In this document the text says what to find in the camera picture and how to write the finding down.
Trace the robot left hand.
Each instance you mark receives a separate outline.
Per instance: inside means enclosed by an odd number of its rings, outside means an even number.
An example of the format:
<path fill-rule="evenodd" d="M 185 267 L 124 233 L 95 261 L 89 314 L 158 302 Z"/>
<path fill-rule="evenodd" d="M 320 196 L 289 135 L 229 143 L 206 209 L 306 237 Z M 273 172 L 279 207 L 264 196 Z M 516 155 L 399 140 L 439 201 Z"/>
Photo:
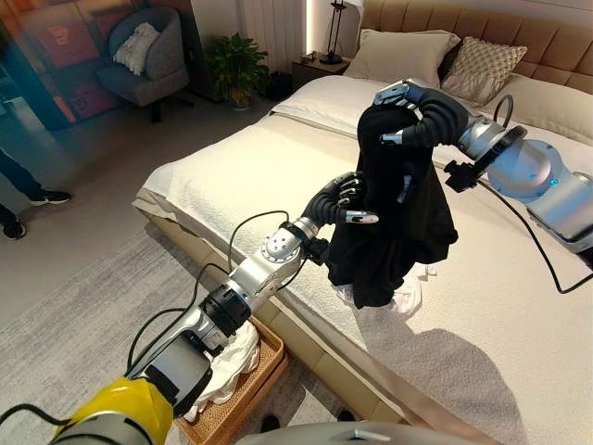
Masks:
<path fill-rule="evenodd" d="M 361 208 L 366 186 L 361 172 L 347 172 L 332 179 L 307 204 L 302 213 L 318 227 L 331 224 L 374 224 L 379 216 Z"/>

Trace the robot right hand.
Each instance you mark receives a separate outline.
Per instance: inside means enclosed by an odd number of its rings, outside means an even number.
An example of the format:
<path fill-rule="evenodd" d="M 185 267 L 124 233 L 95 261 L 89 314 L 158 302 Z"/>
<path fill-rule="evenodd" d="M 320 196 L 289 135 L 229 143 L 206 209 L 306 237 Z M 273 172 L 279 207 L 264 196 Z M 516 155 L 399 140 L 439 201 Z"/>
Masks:
<path fill-rule="evenodd" d="M 456 99 L 413 79 L 392 83 L 375 94 L 374 106 L 416 107 L 417 123 L 380 136 L 382 143 L 405 148 L 454 145 L 466 129 L 469 112 Z"/>

